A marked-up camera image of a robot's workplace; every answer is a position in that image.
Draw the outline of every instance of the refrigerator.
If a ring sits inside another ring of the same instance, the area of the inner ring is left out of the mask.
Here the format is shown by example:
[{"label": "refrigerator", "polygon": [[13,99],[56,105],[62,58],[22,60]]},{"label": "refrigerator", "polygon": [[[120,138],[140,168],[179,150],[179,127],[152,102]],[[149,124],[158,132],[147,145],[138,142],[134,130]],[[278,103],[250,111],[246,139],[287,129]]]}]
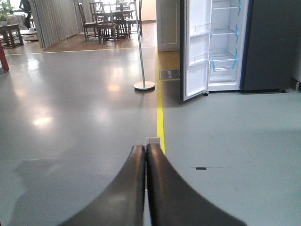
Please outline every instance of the refrigerator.
[{"label": "refrigerator", "polygon": [[299,0],[180,1],[180,97],[289,87]]}]

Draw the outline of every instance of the wooden chair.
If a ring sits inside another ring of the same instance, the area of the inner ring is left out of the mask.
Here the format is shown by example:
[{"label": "wooden chair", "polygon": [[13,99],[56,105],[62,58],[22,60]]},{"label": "wooden chair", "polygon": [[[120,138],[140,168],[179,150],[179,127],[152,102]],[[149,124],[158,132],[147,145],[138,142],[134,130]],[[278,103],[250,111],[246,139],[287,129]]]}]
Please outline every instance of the wooden chair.
[{"label": "wooden chair", "polygon": [[[86,17],[85,17],[85,13],[83,10],[83,4],[79,3],[79,12],[80,12],[80,16],[81,16],[81,21],[83,23],[83,28],[84,28],[84,34],[85,34],[85,40],[87,41],[87,39],[89,40],[89,37],[96,37],[96,28],[97,28],[97,23],[96,22],[86,22]],[[93,28],[94,29],[94,34],[89,34],[88,33],[88,28]]]},{"label": "wooden chair", "polygon": [[142,0],[139,0],[137,31],[134,32],[134,31],[132,31],[132,28],[131,28],[133,24],[136,24],[136,19],[126,19],[128,37],[130,37],[130,34],[137,33],[137,32],[139,32],[142,37],[141,8],[142,8]]},{"label": "wooden chair", "polygon": [[119,37],[118,24],[113,21],[111,4],[109,2],[94,2],[92,4],[92,13],[97,23],[98,40],[114,39]]}]

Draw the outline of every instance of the window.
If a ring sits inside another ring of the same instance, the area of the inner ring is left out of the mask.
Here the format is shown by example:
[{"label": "window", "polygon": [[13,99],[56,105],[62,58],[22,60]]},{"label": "window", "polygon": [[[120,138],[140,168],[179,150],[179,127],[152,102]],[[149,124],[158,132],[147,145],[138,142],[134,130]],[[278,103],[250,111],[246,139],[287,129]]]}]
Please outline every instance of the window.
[{"label": "window", "polygon": [[14,8],[14,11],[19,10],[20,0],[7,0],[8,3]]}]

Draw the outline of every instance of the person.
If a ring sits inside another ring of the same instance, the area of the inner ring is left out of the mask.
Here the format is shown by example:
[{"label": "person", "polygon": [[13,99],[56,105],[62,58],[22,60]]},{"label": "person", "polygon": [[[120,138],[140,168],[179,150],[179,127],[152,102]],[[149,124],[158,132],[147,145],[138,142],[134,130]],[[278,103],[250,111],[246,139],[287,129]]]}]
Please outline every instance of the person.
[{"label": "person", "polygon": [[25,26],[26,26],[28,29],[30,29],[30,28],[32,27],[32,26],[30,25],[30,18],[31,18],[31,16],[32,16],[32,9],[31,9],[31,7],[30,7],[29,1],[28,1],[28,0],[21,0],[20,5],[19,5],[19,8],[20,8],[21,10],[23,10],[24,13],[27,13],[27,17],[26,17],[26,19],[25,19],[24,24],[25,24]]}]

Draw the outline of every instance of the yellow floor line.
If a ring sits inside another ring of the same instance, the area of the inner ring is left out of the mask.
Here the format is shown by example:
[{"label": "yellow floor line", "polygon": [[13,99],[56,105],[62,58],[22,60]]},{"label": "yellow floor line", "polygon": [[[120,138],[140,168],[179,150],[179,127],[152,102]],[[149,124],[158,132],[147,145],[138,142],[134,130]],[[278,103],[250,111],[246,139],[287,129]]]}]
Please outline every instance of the yellow floor line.
[{"label": "yellow floor line", "polygon": [[164,135],[164,111],[163,111],[163,99],[162,99],[162,81],[159,79],[159,62],[158,62],[158,49],[157,53],[157,94],[158,94],[158,124],[157,124],[157,136],[161,138],[161,149],[165,154],[165,135]]},{"label": "yellow floor line", "polygon": [[[132,48],[106,48],[106,49],[90,49],[90,50],[70,50],[70,51],[57,51],[57,52],[43,52],[43,53],[16,53],[16,54],[6,54],[6,56],[15,56],[15,55],[26,55],[26,54],[44,54],[44,53],[72,53],[72,52],[90,52],[90,51],[104,51],[104,50],[119,50],[119,49],[135,49]],[[143,48],[155,48],[155,46],[147,46]]]},{"label": "yellow floor line", "polygon": [[160,81],[179,81],[180,79],[160,79]]}]

